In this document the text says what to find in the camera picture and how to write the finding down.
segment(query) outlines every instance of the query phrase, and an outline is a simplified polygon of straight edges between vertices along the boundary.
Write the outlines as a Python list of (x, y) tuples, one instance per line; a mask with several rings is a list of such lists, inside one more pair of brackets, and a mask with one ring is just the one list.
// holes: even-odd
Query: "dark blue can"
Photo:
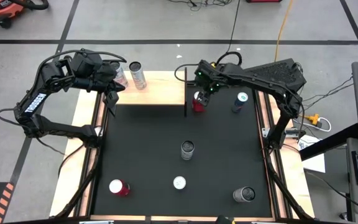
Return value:
[(237, 94), (237, 98), (234, 102), (234, 105), (231, 107), (231, 110), (235, 113), (238, 113), (241, 111), (242, 106), (246, 101), (248, 100), (248, 95), (246, 93), (239, 93)]

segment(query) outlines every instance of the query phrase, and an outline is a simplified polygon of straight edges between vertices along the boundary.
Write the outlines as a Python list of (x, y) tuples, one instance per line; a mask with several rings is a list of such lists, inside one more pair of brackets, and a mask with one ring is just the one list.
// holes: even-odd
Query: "orange striped tape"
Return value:
[(9, 202), (11, 201), (14, 186), (7, 183), (0, 199), (0, 223), (4, 221)]

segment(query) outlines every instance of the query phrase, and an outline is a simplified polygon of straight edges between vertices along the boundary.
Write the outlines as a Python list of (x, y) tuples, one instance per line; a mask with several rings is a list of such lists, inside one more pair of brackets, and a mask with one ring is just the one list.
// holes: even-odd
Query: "vacuum cleaner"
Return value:
[(19, 15), (25, 8), (44, 10), (49, 7), (48, 0), (35, 4), (31, 0), (0, 0), (0, 26), (8, 29), (12, 26), (12, 18)]

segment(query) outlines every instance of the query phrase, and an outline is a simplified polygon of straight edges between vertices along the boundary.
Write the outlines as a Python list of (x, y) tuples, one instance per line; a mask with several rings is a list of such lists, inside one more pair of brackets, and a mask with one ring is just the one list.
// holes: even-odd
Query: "white paper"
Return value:
[[(316, 143), (320, 141), (320, 139), (313, 137), (313, 136), (309, 136), (309, 135), (304, 135), (298, 143), (299, 149), (302, 150), (308, 146), (311, 146), (312, 144)], [(307, 159), (305, 161), (302, 161), (303, 164), (303, 168), (308, 169), (308, 170), (314, 170), (314, 171), (318, 171), (318, 172), (326, 172), (326, 165), (324, 163), (324, 154), (320, 154), (318, 156), (314, 156), (313, 158)]]

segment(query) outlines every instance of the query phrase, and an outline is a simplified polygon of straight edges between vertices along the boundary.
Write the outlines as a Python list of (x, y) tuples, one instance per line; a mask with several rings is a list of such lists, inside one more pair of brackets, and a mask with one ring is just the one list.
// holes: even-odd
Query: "black tabletop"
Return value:
[[(187, 91), (186, 118), (183, 106), (119, 105), (117, 116), (109, 116), (92, 214), (272, 217), (253, 91), (223, 89), (204, 113), (194, 114), (195, 91)], [(235, 114), (240, 91), (249, 99)], [(195, 144), (190, 161), (181, 158), (186, 140)], [(183, 190), (173, 186), (179, 175), (186, 179)], [(129, 183), (128, 196), (109, 191), (114, 179)], [(245, 186), (255, 199), (235, 202), (233, 191)]]

